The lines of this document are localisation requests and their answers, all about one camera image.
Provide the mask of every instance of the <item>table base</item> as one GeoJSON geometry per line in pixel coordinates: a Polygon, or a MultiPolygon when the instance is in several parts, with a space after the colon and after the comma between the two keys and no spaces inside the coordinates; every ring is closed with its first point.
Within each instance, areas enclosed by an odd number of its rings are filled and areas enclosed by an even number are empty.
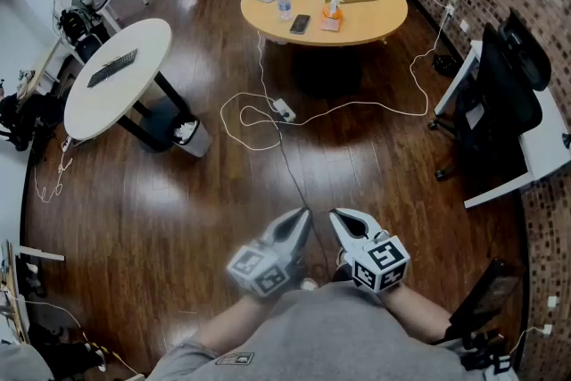
{"type": "Polygon", "coordinates": [[[180,111],[168,97],[159,99],[146,109],[151,115],[143,116],[139,121],[139,127],[150,134],[156,140],[157,145],[149,145],[141,140],[141,147],[150,153],[160,153],[170,149],[173,143],[167,129],[180,111]]]}
{"type": "Polygon", "coordinates": [[[353,94],[362,77],[353,46],[295,46],[294,81],[311,97],[334,99],[353,94]]]}
{"type": "Polygon", "coordinates": [[[151,153],[161,153],[173,145],[168,133],[172,120],[181,112],[187,114],[191,112],[185,99],[160,72],[154,77],[154,81],[166,97],[159,99],[150,108],[136,101],[133,108],[143,116],[139,124],[125,115],[121,116],[117,123],[137,137],[143,149],[151,153]]]}

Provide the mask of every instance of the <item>trash can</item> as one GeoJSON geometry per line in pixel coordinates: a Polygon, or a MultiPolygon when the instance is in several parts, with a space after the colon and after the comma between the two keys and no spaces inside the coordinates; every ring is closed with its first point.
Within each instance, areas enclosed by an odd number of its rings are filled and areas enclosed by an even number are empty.
{"type": "Polygon", "coordinates": [[[196,157],[203,157],[211,145],[211,136],[198,118],[188,113],[179,113],[170,123],[170,136],[175,145],[196,157]],[[175,135],[177,129],[183,129],[188,138],[175,135]]]}

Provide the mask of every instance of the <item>smartphone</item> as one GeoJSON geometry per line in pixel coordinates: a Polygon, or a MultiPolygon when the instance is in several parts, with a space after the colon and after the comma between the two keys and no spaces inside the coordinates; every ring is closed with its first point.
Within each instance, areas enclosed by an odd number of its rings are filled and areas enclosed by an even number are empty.
{"type": "Polygon", "coordinates": [[[305,30],[307,29],[308,24],[310,23],[311,17],[307,14],[298,14],[295,17],[294,24],[289,29],[292,34],[303,35],[305,30]]]}

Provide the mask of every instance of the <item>red brick wall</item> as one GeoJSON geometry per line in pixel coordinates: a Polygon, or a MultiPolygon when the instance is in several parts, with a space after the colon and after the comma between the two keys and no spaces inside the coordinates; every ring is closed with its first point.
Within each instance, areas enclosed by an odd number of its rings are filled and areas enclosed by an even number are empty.
{"type": "MultiPolygon", "coordinates": [[[[498,26],[516,8],[527,26],[542,44],[551,60],[550,90],[567,125],[571,127],[571,0],[439,0],[456,7],[455,21],[444,31],[462,55],[469,51],[470,40],[482,36],[484,25],[498,26]],[[466,19],[467,34],[459,28],[466,19]]],[[[439,21],[443,8],[432,0],[420,0],[439,21]]],[[[528,334],[520,377],[525,380],[564,380],[571,375],[571,288],[567,253],[571,245],[571,176],[569,167],[536,183],[522,194],[530,254],[529,326],[553,324],[551,337],[537,332],[528,334]],[[547,309],[549,295],[560,303],[554,311],[547,309]]]]}

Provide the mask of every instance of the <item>orange box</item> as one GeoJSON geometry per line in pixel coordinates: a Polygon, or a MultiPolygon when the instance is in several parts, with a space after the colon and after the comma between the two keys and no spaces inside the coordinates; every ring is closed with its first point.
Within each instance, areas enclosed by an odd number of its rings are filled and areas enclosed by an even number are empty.
{"type": "Polygon", "coordinates": [[[343,22],[343,12],[337,7],[335,13],[331,14],[331,4],[325,4],[321,11],[320,29],[339,32],[341,23],[343,22]]]}

